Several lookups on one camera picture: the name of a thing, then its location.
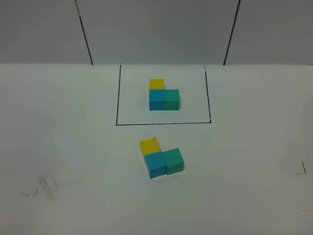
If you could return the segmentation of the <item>blue template block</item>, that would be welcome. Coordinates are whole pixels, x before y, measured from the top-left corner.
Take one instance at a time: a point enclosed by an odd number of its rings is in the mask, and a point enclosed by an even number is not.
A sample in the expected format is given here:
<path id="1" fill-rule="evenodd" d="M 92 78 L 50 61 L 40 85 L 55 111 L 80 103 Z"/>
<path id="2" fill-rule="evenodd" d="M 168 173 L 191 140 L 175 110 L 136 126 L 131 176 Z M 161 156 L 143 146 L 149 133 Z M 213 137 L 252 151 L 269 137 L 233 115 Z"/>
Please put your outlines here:
<path id="1" fill-rule="evenodd" d="M 165 110 L 164 90 L 149 90 L 149 110 Z"/>

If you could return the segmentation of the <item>green template block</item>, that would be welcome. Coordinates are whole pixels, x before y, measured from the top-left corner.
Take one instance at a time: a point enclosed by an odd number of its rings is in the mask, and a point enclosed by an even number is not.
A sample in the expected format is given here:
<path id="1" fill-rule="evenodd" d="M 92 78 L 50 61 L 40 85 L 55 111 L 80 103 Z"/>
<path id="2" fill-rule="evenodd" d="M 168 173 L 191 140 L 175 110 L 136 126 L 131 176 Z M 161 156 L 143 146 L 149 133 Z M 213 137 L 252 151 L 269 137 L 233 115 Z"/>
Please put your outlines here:
<path id="1" fill-rule="evenodd" d="M 178 89 L 164 91 L 164 109 L 165 110 L 180 109 L 180 95 Z"/>

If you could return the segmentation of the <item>yellow template block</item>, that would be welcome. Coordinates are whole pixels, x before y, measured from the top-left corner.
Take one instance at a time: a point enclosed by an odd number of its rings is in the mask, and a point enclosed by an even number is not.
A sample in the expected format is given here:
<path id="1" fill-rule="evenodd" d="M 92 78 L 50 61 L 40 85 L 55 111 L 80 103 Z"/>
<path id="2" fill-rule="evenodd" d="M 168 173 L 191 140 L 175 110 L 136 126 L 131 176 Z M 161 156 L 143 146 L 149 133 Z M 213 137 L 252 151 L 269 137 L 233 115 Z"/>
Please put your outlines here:
<path id="1" fill-rule="evenodd" d="M 149 89 L 150 90 L 164 90 L 165 89 L 164 79 L 150 79 Z"/>

